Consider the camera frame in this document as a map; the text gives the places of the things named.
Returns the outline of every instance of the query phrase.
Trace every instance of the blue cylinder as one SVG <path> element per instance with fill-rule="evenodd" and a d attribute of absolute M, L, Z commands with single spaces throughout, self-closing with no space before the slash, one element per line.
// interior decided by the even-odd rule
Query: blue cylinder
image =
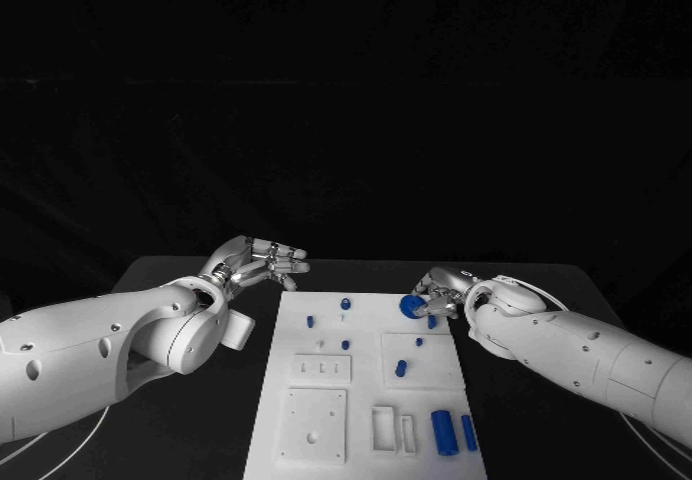
<path fill-rule="evenodd" d="M 399 363 L 396 364 L 396 370 L 393 372 L 397 377 L 402 377 L 406 374 L 406 361 L 399 360 Z"/>
<path fill-rule="evenodd" d="M 425 305 L 425 300 L 421 297 L 416 297 L 413 295 L 406 295 L 399 302 L 399 310 L 400 313 L 408 317 L 412 318 L 413 320 L 416 317 L 413 315 L 413 310 L 421 306 Z"/>
<path fill-rule="evenodd" d="M 478 446 L 475 445 L 475 435 L 472 434 L 471 417 L 468 415 L 461 415 L 461 425 L 464 426 L 465 446 L 468 451 L 474 452 Z"/>
<path fill-rule="evenodd" d="M 435 431 L 436 453 L 445 457 L 458 453 L 457 437 L 448 410 L 436 410 L 429 415 Z"/>

